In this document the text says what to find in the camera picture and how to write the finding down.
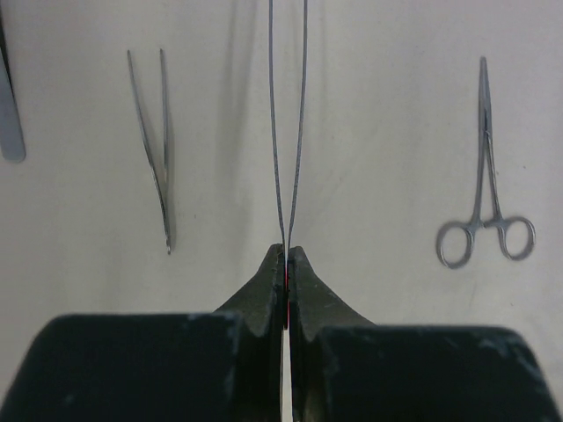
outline surgical instrument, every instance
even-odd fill
[[[155,160],[152,155],[152,150],[150,149],[149,137],[147,135],[147,130],[144,124],[143,112],[141,111],[141,103],[139,101],[139,93],[137,90],[135,82],[135,73],[133,71],[133,62],[131,60],[131,51],[127,51],[127,58],[129,63],[129,75],[131,77],[131,85],[133,86],[133,96],[135,98],[135,108],[137,111],[137,117],[139,120],[139,126],[141,127],[141,137],[143,139],[144,150],[147,154],[147,159],[149,160],[150,170],[152,172],[152,177],[157,187],[158,200],[160,202],[160,210],[162,212],[162,220],[165,226],[165,236],[166,236],[166,250],[168,255],[172,252],[172,241],[170,233],[170,214],[168,208],[169,191],[168,191],[168,164],[169,164],[169,134],[168,134],[168,90],[166,84],[166,71],[165,71],[165,51],[160,49],[160,72],[162,77],[162,107],[163,107],[163,126],[164,126],[164,171],[162,181],[157,175],[157,169],[155,168]]]
[[[488,162],[489,182],[491,184],[491,195],[493,197],[493,218],[484,222],[481,219],[481,199],[483,194],[483,172],[485,171],[485,158]],[[520,261],[528,257],[536,244],[536,230],[527,218],[516,216],[504,218],[499,205],[499,196],[496,187],[496,177],[493,158],[493,128],[491,119],[491,93],[489,90],[489,79],[486,70],[486,58],[481,57],[479,72],[479,161],[477,168],[477,191],[473,215],[468,222],[447,222],[438,231],[436,238],[436,252],[440,262],[451,269],[464,266],[473,253],[475,244],[475,233],[480,228],[495,227],[499,234],[502,254],[508,259]],[[521,222],[528,230],[528,240],[520,253],[512,254],[507,248],[507,232],[515,222]],[[466,246],[463,257],[458,261],[448,261],[443,254],[443,239],[451,229],[461,229],[465,233]]]

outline tweezers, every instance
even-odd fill
[[[155,186],[157,187],[158,200],[160,202],[160,210],[162,212],[162,221],[165,226],[165,237],[166,237],[166,251],[168,255],[172,252],[172,242],[170,234],[170,219],[168,213],[168,90],[166,84],[166,71],[165,71],[165,51],[160,49],[160,72],[162,79],[162,107],[163,107],[163,126],[164,126],[164,144],[165,144],[165,162],[162,180],[159,179],[157,174],[157,169],[155,168],[155,160],[152,155],[152,150],[150,149],[149,137],[147,135],[147,129],[144,124],[143,112],[141,111],[141,103],[139,101],[139,92],[137,90],[135,82],[135,72],[133,71],[133,61],[131,60],[131,51],[127,51],[127,58],[129,63],[129,75],[131,77],[131,85],[133,87],[133,96],[135,98],[135,108],[137,111],[137,117],[139,119],[139,126],[141,127],[141,137],[143,139],[144,150],[147,153],[147,159],[149,160],[150,170],[152,172],[152,177],[155,181]]]

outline metal handle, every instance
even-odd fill
[[[464,255],[458,261],[455,262],[448,261],[443,256],[443,239],[446,237],[446,234],[451,229],[463,230],[466,238]],[[471,225],[467,224],[466,222],[446,222],[440,228],[440,230],[438,230],[438,236],[436,237],[436,253],[438,254],[438,259],[440,259],[440,262],[442,262],[442,264],[444,264],[448,268],[451,268],[452,270],[455,270],[456,268],[460,268],[465,264],[467,264],[469,258],[472,257],[474,244],[475,244],[475,228],[473,228]]]
[[[526,229],[528,230],[528,240],[526,241],[526,245],[521,252],[512,254],[508,251],[507,247],[507,233],[508,229],[515,223],[515,222],[522,222]],[[490,222],[486,222],[484,226],[487,227],[496,227],[499,232],[499,242],[501,243],[501,251],[502,254],[511,259],[513,261],[521,261],[527,258],[534,249],[536,244],[536,229],[534,225],[531,223],[530,220],[524,217],[510,217],[510,218],[501,218],[497,220],[491,220]]]

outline white surface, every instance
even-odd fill
[[[4,0],[3,10],[28,155],[0,163],[1,391],[49,318],[214,309],[279,240],[266,0]],[[286,222],[301,10],[276,2]],[[311,0],[294,234],[318,275],[374,322],[520,331],[560,403],[562,37],[556,0]],[[171,257],[126,60],[131,48],[160,146],[159,47],[175,144]],[[481,55],[502,210],[535,223],[537,247],[510,262],[483,230],[469,264],[451,271],[435,234],[472,211]]]

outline white backdrop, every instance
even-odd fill
[[[275,93],[289,222],[300,0],[276,1]],[[66,312],[211,310],[280,240],[267,85],[267,0],[3,0],[26,137],[0,162],[0,391],[33,335]],[[501,324],[535,350],[563,402],[563,3],[310,0],[294,244],[382,324]],[[126,51],[162,145],[167,56],[175,251],[168,257]],[[435,235],[472,211],[479,57],[488,60],[506,216],[521,263],[480,231],[451,271]],[[485,214],[491,214],[485,190]],[[518,243],[519,234],[509,240]]]

